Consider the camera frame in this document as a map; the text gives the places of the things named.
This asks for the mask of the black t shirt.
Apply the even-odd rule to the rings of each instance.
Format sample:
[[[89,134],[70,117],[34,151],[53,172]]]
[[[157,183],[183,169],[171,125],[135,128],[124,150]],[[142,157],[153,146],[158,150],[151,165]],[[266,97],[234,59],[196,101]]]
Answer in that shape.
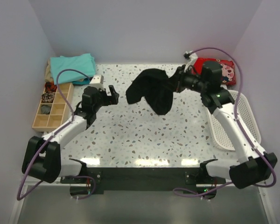
[[[126,99],[132,105],[144,98],[157,115],[165,115],[171,110],[177,85],[178,79],[169,77],[166,71],[146,69],[127,88]]]

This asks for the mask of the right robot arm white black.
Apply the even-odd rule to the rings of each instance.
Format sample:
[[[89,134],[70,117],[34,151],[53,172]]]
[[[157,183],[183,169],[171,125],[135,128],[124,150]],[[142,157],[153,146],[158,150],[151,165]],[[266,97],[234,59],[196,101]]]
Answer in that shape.
[[[237,111],[237,103],[230,92],[221,86],[222,65],[206,62],[200,75],[189,70],[188,65],[180,66],[169,79],[169,86],[175,92],[189,89],[198,92],[202,104],[208,109],[227,133],[235,149],[237,159],[219,161],[208,160],[200,164],[197,178],[210,183],[215,177],[231,180],[238,189],[250,185],[260,186],[260,182],[273,178],[269,185],[276,184],[274,167],[277,157],[255,140]]]

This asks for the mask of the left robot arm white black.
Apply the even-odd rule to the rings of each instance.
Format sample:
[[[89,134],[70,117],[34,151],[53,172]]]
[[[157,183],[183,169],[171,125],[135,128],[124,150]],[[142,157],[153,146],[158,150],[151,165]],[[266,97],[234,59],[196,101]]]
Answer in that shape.
[[[73,118],[43,137],[29,139],[21,171],[25,177],[31,176],[40,181],[52,183],[58,177],[71,178],[77,183],[87,179],[86,164],[78,159],[62,159],[61,150],[77,135],[87,130],[103,106],[116,105],[119,94],[114,86],[109,86],[110,95],[105,90],[86,87],[81,102],[76,106]]]

